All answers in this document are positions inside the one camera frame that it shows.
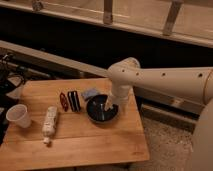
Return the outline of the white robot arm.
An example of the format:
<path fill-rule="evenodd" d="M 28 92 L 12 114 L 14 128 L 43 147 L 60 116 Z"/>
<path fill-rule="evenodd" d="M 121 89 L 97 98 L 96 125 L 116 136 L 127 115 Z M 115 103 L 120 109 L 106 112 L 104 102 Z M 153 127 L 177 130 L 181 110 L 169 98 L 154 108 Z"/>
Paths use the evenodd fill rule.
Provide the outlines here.
<path fill-rule="evenodd" d="M 184 171 L 213 171 L 213 67 L 142 69 L 126 58 L 107 69 L 112 83 L 105 109 L 124 105 L 132 86 L 203 105 Z"/>

